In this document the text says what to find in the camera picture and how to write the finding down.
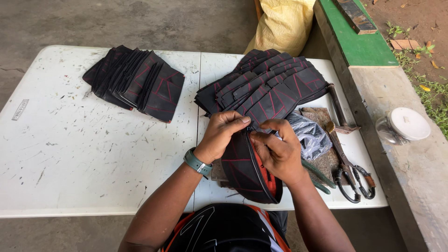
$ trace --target plastic jar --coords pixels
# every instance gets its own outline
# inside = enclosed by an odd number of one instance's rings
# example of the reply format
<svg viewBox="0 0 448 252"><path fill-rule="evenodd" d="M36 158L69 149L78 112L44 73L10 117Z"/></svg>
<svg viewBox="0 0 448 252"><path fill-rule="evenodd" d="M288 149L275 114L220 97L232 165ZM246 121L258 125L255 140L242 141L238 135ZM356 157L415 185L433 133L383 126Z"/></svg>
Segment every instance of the plastic jar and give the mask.
<svg viewBox="0 0 448 252"><path fill-rule="evenodd" d="M394 145L405 145L426 138L431 133L428 122L409 108L393 109L376 121L376 132L383 140Z"/></svg>

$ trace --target green watch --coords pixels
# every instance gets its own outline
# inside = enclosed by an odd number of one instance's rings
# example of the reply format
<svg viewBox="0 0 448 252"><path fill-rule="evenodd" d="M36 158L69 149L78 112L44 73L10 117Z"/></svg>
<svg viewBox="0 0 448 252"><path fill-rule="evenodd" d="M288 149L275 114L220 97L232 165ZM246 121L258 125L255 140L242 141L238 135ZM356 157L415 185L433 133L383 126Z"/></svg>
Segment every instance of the green watch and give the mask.
<svg viewBox="0 0 448 252"><path fill-rule="evenodd" d="M196 147L193 147L189 149L187 153L185 153L184 161L195 171L199 172L202 175L207 175L211 171L213 165L212 164L206 165L202 163L199 159L197 159L197 157L195 157L193 154L195 148Z"/></svg>

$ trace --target stack of rubber pieces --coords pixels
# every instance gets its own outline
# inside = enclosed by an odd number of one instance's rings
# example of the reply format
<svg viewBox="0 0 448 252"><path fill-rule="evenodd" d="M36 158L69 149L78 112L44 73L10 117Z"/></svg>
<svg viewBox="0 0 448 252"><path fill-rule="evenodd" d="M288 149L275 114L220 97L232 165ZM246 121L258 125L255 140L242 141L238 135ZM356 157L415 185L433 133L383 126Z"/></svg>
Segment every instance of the stack of rubber pieces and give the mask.
<svg viewBox="0 0 448 252"><path fill-rule="evenodd" d="M327 93L327 82L305 57L291 57L275 49L254 49L235 69L205 87L195 96L195 103L213 113L235 110L252 119L251 130L268 119L283 119L297 105Z"/></svg>
<svg viewBox="0 0 448 252"><path fill-rule="evenodd" d="M184 85L184 74L154 51L112 48L82 79L99 98L124 109L170 123Z"/></svg>

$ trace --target white jar lid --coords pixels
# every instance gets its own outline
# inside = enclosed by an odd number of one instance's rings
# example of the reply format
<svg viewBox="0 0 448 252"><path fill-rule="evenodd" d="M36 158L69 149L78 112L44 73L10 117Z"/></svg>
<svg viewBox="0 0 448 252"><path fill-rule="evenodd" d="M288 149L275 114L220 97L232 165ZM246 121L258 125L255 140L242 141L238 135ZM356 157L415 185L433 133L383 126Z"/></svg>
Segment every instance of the white jar lid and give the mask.
<svg viewBox="0 0 448 252"><path fill-rule="evenodd" d="M419 113L409 108L396 108L389 114L393 129L409 140L421 140L431 133L428 122Z"/></svg>

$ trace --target green painted ledge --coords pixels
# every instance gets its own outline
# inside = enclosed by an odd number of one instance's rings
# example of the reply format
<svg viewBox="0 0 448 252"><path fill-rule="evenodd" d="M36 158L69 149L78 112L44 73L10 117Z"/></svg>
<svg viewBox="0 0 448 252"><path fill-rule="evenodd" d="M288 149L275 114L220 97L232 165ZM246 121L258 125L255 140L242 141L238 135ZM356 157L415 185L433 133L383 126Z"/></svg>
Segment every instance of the green painted ledge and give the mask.
<svg viewBox="0 0 448 252"><path fill-rule="evenodd" d="M379 31L358 35L350 27L332 0L318 0L336 36L347 66L351 67L398 67L400 66ZM359 0L354 0L370 19Z"/></svg>

